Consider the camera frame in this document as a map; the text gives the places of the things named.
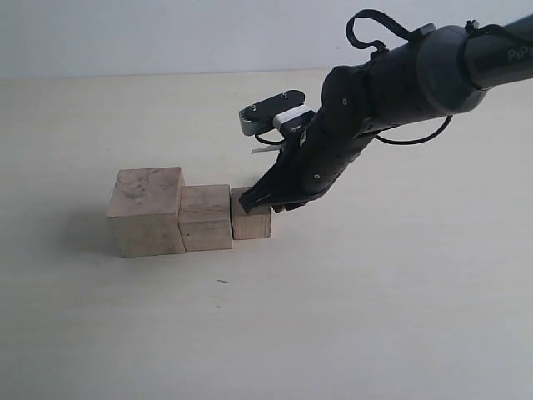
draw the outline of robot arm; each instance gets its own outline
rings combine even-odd
[[[357,18],[382,23],[407,44],[388,50],[382,42],[362,43],[353,34]],[[363,65],[334,67],[326,77],[316,113],[298,91],[284,92],[240,111],[243,132],[279,149],[276,163],[240,197],[245,211],[269,205],[292,210],[322,197],[375,138],[416,144],[433,138],[460,113],[476,108],[496,85],[533,78],[533,14],[507,27],[405,30],[387,15],[363,10],[346,25],[354,47],[376,47]],[[439,131],[410,142],[380,133],[401,125],[446,118]],[[279,142],[263,133],[277,129]]]

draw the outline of wooden block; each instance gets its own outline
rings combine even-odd
[[[271,235],[271,209],[268,206],[254,208],[246,214],[239,197],[248,187],[232,188],[232,227],[235,240],[269,238]]]
[[[126,169],[118,173],[107,220],[124,257],[185,252],[177,225],[182,169]]]
[[[178,222],[188,252],[233,248],[229,185],[185,186]]]

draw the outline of table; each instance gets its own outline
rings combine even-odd
[[[326,74],[0,81],[2,398],[530,399],[532,82],[372,143],[269,239],[117,255],[119,169],[252,184],[238,110]]]

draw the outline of large wooden block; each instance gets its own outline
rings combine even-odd
[[[235,240],[269,238],[271,236],[271,209],[268,206],[254,208],[246,214],[239,197],[248,187],[232,188],[232,228]]]
[[[177,224],[183,185],[179,167],[119,171],[107,220],[124,257],[185,252]]]
[[[233,248],[229,185],[185,186],[178,222],[188,252]]]

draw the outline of medium wooden block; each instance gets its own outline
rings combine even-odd
[[[185,252],[177,224],[183,185],[179,167],[118,172],[107,220],[124,257]]]
[[[232,188],[232,228],[235,240],[261,239],[271,236],[271,209],[268,206],[254,208],[246,214],[239,197],[248,187]]]
[[[178,223],[188,252],[233,248],[229,185],[185,186]]]

